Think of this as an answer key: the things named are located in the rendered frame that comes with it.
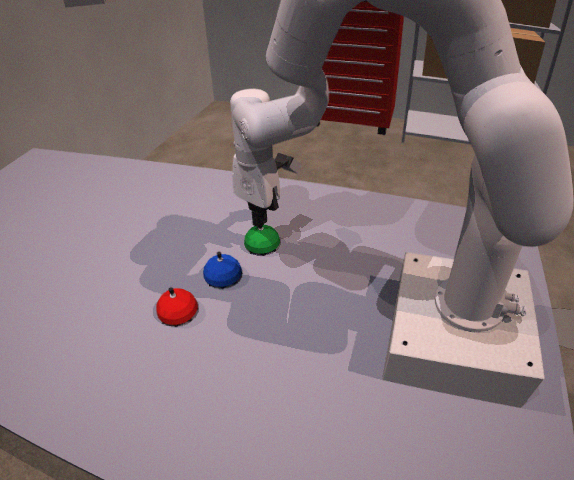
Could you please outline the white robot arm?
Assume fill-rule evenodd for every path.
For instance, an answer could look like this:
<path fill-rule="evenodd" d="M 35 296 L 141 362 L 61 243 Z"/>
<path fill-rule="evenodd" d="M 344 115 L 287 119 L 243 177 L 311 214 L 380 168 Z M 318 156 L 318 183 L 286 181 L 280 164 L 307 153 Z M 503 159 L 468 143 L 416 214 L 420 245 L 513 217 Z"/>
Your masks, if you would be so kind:
<path fill-rule="evenodd" d="M 329 101 L 322 66 L 344 17 L 362 1 L 281 0 L 266 61 L 276 76 L 303 87 L 273 101 L 258 89 L 233 94 L 238 161 L 266 162 L 272 145 L 315 129 Z M 438 312 L 470 332 L 495 328 L 507 312 L 526 315 L 525 305 L 510 302 L 520 296 L 505 291 L 522 246 L 557 238 L 574 198 L 561 118 L 525 75 L 502 1 L 366 1 L 430 35 L 476 154 L 449 284 L 444 280 L 435 294 Z"/>

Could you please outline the red dome bell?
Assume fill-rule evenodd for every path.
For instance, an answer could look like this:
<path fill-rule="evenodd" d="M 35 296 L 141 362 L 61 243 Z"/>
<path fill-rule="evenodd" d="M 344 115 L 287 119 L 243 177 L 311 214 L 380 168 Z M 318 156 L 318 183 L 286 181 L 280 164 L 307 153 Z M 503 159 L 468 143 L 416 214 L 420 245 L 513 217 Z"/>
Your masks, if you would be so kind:
<path fill-rule="evenodd" d="M 162 324 L 178 327 L 182 323 L 192 321 L 198 310 L 198 304 L 190 292 L 180 288 L 173 290 L 170 287 L 158 300 L 156 310 Z"/>

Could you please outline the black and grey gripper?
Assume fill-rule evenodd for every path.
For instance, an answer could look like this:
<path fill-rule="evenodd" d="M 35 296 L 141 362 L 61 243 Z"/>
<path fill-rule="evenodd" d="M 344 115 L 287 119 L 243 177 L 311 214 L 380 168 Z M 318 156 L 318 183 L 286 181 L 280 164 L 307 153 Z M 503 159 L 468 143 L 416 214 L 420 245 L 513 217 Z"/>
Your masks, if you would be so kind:
<path fill-rule="evenodd" d="M 245 164 L 238 161 L 235 154 L 232 178 L 234 194 L 247 201 L 253 225 L 260 228 L 267 222 L 267 209 L 279 208 L 280 183 L 275 159 L 272 156 L 263 163 Z"/>

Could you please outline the blue bell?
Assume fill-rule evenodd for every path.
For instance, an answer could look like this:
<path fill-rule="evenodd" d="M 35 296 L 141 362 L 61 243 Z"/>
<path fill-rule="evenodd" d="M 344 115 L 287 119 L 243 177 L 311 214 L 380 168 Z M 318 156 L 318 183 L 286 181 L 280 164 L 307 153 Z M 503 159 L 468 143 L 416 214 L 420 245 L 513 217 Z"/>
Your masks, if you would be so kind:
<path fill-rule="evenodd" d="M 237 280 L 242 274 L 242 269 L 238 260 L 234 257 L 217 252 L 208 260 L 204 266 L 203 276 L 209 286 L 216 286 L 224 289 L 231 284 L 237 284 Z"/>

